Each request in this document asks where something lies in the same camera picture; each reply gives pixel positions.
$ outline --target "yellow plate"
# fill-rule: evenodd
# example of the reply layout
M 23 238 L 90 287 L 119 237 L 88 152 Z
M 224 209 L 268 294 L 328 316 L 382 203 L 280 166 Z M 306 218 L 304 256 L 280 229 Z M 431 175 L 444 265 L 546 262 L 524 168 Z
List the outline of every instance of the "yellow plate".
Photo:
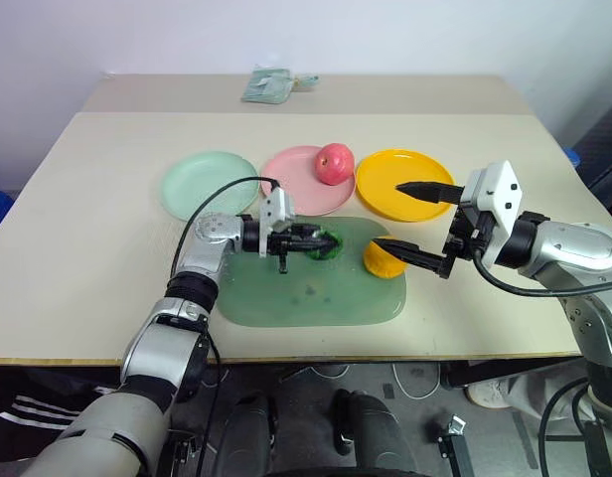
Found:
M 420 152 L 405 149 L 380 151 L 362 161 L 357 170 L 357 191 L 373 211 L 400 222 L 421 222 L 447 212 L 449 204 L 432 204 L 406 196 L 395 186 L 429 181 L 454 184 L 447 170 Z

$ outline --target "robotic arm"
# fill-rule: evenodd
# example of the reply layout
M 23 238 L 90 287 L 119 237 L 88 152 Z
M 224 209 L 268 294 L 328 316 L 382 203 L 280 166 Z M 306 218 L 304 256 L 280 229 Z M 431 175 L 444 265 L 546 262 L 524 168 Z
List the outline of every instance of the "robotic arm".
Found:
M 588 394 L 597 417 L 591 426 L 589 464 L 612 456 L 612 233 L 591 224 L 551 222 L 530 212 L 517 217 L 522 191 L 509 162 L 475 171 L 464 188 L 412 182 L 397 189 L 458 208 L 443 255 L 421 251 L 413 243 L 376 238 L 384 250 L 443 278 L 449 277 L 456 258 L 474 260 L 481 275 L 505 291 L 559 299 L 588 363 Z M 517 269 L 546 290 L 501 282 L 488 271 L 494 263 Z M 606 468 L 612 469 L 612 462 Z
M 320 228 L 294 223 L 290 197 L 276 187 L 260 219 L 199 216 L 188 233 L 165 296 L 129 345 L 121 387 L 87 407 L 35 459 L 26 476 L 154 475 L 175 401 L 198 389 L 210 348 L 209 316 L 228 253 L 278 255 L 287 271 L 289 251 L 337 246 Z

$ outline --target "green plate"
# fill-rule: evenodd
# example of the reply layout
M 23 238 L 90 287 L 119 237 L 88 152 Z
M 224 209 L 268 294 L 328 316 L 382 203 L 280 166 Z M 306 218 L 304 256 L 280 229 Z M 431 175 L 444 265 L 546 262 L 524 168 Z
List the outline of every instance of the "green plate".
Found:
M 277 257 L 257 253 L 228 255 L 220 280 L 218 308 L 233 323 L 255 327 L 350 326 L 382 323 L 405 304 L 405 275 L 392 280 L 366 271 L 364 249 L 387 235 L 374 221 L 356 217 L 300 218 L 319 224 L 344 241 L 330 260 L 288 253 L 288 273 L 279 274 Z
M 162 180 L 163 207 L 183 221 L 221 186 L 241 177 L 257 176 L 255 168 L 241 156 L 224 151 L 200 152 L 173 166 Z M 222 192 L 203 212 L 239 214 L 257 197 L 259 184 L 248 181 Z

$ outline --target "pink plate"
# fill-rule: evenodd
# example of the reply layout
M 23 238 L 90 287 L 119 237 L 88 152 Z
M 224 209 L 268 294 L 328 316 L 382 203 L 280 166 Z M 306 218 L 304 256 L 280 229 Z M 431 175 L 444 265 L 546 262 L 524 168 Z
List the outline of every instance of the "pink plate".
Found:
M 355 175 L 338 186 L 329 186 L 315 176 L 315 156 L 321 147 L 295 146 L 277 153 L 262 169 L 261 175 L 272 177 L 295 201 L 300 216 L 323 216 L 339 209 L 355 192 Z M 270 184 L 262 182 L 264 194 Z

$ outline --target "white sneaker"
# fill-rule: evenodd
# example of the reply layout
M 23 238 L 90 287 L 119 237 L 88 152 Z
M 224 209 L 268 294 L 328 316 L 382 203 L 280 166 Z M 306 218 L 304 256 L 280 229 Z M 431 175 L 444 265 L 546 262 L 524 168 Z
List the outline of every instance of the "white sneaker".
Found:
M 507 409 L 505 397 L 509 390 L 508 380 L 485 381 L 469 385 L 465 390 L 467 398 L 480 407 L 487 409 Z

